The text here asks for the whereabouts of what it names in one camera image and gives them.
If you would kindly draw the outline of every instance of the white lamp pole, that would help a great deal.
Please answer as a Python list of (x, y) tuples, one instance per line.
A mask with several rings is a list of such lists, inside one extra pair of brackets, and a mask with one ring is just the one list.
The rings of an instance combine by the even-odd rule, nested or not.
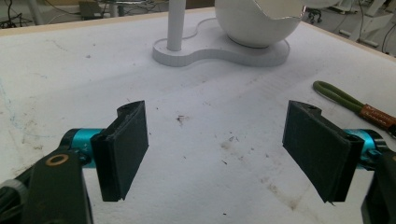
[(169, 1), (167, 48), (171, 51), (181, 51), (185, 10), (186, 0)]

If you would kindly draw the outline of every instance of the screw hole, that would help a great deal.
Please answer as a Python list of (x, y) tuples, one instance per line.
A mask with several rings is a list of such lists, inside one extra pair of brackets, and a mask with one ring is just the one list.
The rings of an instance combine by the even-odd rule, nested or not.
[(52, 157), (49, 157), (46, 160), (46, 165), (48, 166), (57, 166), (69, 160), (69, 156), (66, 154), (59, 154)]

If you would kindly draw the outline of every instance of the white table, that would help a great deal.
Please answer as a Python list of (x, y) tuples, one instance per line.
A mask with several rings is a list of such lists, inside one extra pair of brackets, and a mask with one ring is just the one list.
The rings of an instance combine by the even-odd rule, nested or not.
[[(190, 11), (186, 30), (210, 17)], [(69, 129), (105, 128), (116, 108), (145, 100), (149, 149), (126, 200), (103, 203), (95, 171), (84, 172), (95, 223), (361, 223), (372, 173), (356, 172), (346, 203), (323, 203), (282, 147), (286, 110), (301, 101), (341, 128), (379, 131), (311, 86), (328, 81), (396, 115), (395, 60), (301, 23), (281, 66), (173, 68), (151, 58), (166, 26), (155, 14), (1, 31), (0, 181)]]

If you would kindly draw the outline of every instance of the floor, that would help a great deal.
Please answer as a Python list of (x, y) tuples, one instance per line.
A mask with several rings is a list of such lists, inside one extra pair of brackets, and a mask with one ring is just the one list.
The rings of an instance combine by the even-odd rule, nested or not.
[[(32, 22), (32, 17), (28, 6), (26, 6), (25, 0), (3, 0), (0, 2), (0, 21), (7, 21), (8, 19), (8, 6), (12, 3), (9, 14), (10, 17), (17, 17), (14, 21), (17, 27), (19, 26), (31, 26), (34, 25)], [(39, 8), (42, 17), (46, 24), (61, 23), (61, 22), (71, 22), (71, 21), (81, 21), (79, 15), (79, 7), (75, 6), (51, 6), (48, 0), (38, 0)], [(104, 18), (109, 18), (109, 8), (107, 4), (99, 4), (103, 10)], [(345, 30), (351, 32), (355, 27), (361, 25), (361, 9), (365, 11), (369, 4), (366, 1), (356, 1), (355, 5), (352, 7), (356, 9), (357, 12), (347, 11), (340, 12), (334, 8), (323, 8), (321, 10), (321, 22), (318, 22), (318, 16), (315, 17), (313, 25), (332, 32), (336, 35), (347, 38), (347, 36), (341, 35), (340, 30)], [(151, 3), (125, 7), (124, 12), (126, 16), (133, 16), (144, 13), (155, 13), (163, 12), (168, 10), (168, 1), (151, 1)], [(303, 21), (311, 23), (311, 19), (308, 18), (308, 13), (305, 12), (303, 16)], [(374, 38), (374, 42), (378, 44), (378, 47), (374, 48), (368, 46), (372, 49), (376, 49), (383, 53), (387, 53), (393, 57), (396, 56), (396, 16), (393, 16), (391, 21), (381, 30), (378, 31)]]

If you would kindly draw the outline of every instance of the lamp base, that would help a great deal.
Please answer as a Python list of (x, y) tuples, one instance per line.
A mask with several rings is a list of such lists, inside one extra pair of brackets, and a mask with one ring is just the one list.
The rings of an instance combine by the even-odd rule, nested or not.
[(233, 42), (216, 18), (198, 23), (192, 35), (183, 37), (180, 51), (167, 48), (167, 39), (154, 43), (152, 57), (158, 63), (183, 67), (203, 59), (221, 59), (246, 66), (269, 67), (284, 63), (290, 53), (286, 40), (264, 49), (254, 49)]

